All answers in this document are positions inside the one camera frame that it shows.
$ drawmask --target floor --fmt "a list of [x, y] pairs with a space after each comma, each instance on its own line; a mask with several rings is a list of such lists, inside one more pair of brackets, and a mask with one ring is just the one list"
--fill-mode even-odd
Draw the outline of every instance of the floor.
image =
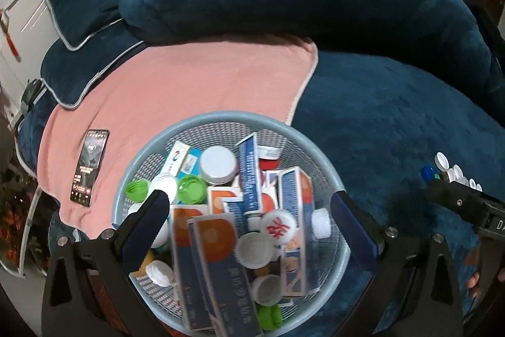
[[35, 264], [26, 261], [26, 278], [17, 278], [0, 267], [0, 283], [21, 317], [35, 334], [42, 336], [42, 296], [45, 277]]

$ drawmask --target hand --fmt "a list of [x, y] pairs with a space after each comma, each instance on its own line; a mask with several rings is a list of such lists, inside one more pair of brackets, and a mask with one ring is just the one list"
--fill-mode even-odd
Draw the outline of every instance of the hand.
[[[470, 250], [465, 259], [465, 266], [478, 266], [480, 263], [480, 247]], [[479, 278], [480, 273], [476, 271], [470, 279], [466, 282], [468, 293], [471, 298], [476, 298], [479, 295]], [[498, 273], [498, 281], [503, 283], [505, 281], [505, 268], [501, 269]]]

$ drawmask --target screw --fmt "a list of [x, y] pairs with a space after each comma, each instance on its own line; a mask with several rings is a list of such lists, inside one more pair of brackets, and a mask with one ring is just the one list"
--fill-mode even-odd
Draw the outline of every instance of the screw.
[[435, 233], [433, 235], [433, 240], [435, 240], [437, 243], [442, 244], [444, 241], [444, 237], [440, 233]]
[[109, 240], [114, 237], [114, 230], [113, 229], [105, 229], [100, 237], [104, 240]]
[[398, 230], [396, 230], [394, 227], [388, 227], [386, 230], [384, 230], [384, 233], [389, 238], [397, 238], [398, 237]]
[[68, 237], [67, 236], [62, 236], [58, 239], [57, 241], [58, 246], [64, 246], [65, 244], [68, 243]]

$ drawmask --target basket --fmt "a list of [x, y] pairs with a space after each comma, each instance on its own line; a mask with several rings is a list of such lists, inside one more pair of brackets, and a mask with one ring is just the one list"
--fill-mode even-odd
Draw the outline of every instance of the basket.
[[[220, 111], [206, 113], [179, 122], [153, 138], [128, 166], [118, 187], [112, 223], [120, 225], [127, 216], [132, 202], [125, 197], [124, 189], [133, 179], [152, 180], [159, 172], [176, 140], [204, 150], [221, 145], [237, 154], [239, 140], [257, 132], [258, 143], [282, 148], [281, 169], [300, 166], [311, 178], [316, 207], [329, 210], [331, 196], [344, 190], [342, 181], [333, 165], [306, 136], [290, 126], [272, 118], [248, 112]], [[298, 298], [295, 305], [282, 308], [284, 323], [274, 331], [266, 331], [266, 337], [287, 333], [311, 318], [331, 297], [347, 267], [350, 250], [344, 238], [332, 222], [332, 236], [319, 240], [321, 290], [306, 298]], [[135, 288], [153, 313], [168, 326], [194, 337], [214, 336], [212, 332], [190, 332], [182, 322], [182, 312], [174, 301], [172, 287], [159, 287], [149, 278], [134, 278]]]

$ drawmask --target green bottle cap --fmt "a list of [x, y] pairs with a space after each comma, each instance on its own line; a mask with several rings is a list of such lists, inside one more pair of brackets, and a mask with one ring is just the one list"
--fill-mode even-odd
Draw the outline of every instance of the green bottle cap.
[[147, 197], [148, 189], [147, 180], [134, 180], [126, 185], [125, 195], [134, 203], [142, 203]]
[[259, 325], [263, 330], [277, 330], [282, 325], [282, 313], [278, 304], [270, 307], [256, 305]]
[[207, 184], [198, 176], [187, 175], [179, 180], [177, 197], [185, 205], [201, 205], [207, 196]]

